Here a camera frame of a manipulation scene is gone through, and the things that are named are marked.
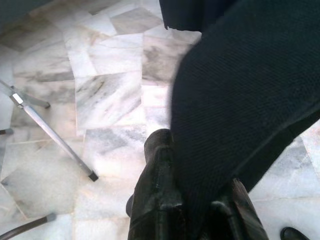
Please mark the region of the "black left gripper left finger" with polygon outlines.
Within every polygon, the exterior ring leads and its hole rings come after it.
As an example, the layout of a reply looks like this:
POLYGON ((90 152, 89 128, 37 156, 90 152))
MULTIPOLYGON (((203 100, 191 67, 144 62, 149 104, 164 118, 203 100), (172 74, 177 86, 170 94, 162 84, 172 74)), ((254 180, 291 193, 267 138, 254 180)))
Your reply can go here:
POLYGON ((130 240, 183 240, 183 200, 173 173, 173 141, 168 129, 144 143, 145 167, 126 203, 130 240))

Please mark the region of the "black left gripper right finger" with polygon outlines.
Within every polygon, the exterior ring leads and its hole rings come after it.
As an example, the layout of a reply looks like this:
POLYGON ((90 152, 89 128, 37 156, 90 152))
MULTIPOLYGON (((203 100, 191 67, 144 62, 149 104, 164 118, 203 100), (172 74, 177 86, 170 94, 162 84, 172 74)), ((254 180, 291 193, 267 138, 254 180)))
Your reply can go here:
POLYGON ((233 240, 267 240, 269 237, 242 182, 234 178, 220 192, 212 209, 226 217, 233 240))

